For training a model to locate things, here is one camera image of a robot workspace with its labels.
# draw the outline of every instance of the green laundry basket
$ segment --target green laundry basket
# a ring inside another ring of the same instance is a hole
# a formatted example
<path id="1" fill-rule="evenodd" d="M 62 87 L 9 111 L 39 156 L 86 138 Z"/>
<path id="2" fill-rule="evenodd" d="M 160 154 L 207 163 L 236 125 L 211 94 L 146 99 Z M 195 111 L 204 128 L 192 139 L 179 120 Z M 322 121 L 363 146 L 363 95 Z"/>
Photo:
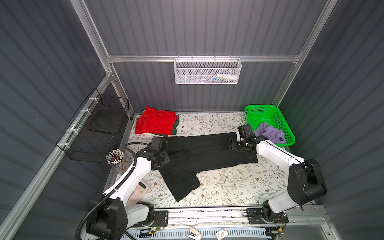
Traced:
<path id="1" fill-rule="evenodd" d="M 277 146 L 291 146 L 295 143 L 295 136 L 278 107 L 268 104 L 248 105 L 245 107 L 244 111 L 247 112 L 247 120 L 251 125 L 252 130 L 256 130 L 260 123 L 267 122 L 269 125 L 272 125 L 285 133 L 287 143 L 277 143 Z"/>

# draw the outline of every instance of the black mesh basket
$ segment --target black mesh basket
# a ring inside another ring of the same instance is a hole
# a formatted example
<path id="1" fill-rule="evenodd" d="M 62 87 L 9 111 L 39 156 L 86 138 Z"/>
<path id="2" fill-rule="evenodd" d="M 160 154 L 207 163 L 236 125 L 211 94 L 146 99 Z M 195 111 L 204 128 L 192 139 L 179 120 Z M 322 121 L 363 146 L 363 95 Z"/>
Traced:
<path id="1" fill-rule="evenodd" d="M 66 143 L 56 144 L 72 160 L 106 162 L 106 154 L 120 146 L 129 121 L 128 110 L 128 99 L 101 94 L 88 110 L 83 110 Z"/>

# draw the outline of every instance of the cup of pens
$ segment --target cup of pens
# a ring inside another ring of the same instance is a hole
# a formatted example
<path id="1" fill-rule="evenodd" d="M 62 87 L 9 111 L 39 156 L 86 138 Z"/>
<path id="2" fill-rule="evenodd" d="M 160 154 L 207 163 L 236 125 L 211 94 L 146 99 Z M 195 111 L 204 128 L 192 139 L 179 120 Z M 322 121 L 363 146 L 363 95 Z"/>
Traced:
<path id="1" fill-rule="evenodd" d="M 124 152 L 120 149 L 110 151 L 105 158 L 107 159 L 107 163 L 109 163 L 120 176 L 129 168 L 128 162 L 125 160 Z"/>

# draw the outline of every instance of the floral pattern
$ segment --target floral pattern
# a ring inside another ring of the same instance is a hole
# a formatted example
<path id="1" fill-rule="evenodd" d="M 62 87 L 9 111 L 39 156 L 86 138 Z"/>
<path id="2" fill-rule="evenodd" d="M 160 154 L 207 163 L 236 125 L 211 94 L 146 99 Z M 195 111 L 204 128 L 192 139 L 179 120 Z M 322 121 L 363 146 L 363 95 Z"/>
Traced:
<path id="1" fill-rule="evenodd" d="M 234 132 L 242 124 L 244 113 L 188 113 L 178 114 L 180 123 L 176 136 L 197 136 Z M 150 142 L 152 134 L 134 134 L 136 121 L 128 142 Z M 129 146 L 134 152 L 143 146 Z M 265 157 L 257 155 L 258 163 L 240 164 L 198 173 L 201 186 L 179 202 L 171 194 L 160 172 L 150 171 L 144 176 L 149 188 L 143 201 L 155 207 L 223 206 L 262 204 L 287 187 L 283 170 Z"/>

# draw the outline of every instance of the red cloth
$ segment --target red cloth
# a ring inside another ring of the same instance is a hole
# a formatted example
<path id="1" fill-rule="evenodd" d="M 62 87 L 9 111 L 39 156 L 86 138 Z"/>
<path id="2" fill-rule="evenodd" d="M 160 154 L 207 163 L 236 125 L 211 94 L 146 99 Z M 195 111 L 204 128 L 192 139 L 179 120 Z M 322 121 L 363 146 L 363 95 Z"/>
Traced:
<path id="1" fill-rule="evenodd" d="M 171 135 L 176 119 L 176 112 L 146 107 L 143 115 L 136 120 L 135 134 L 151 132 Z"/>

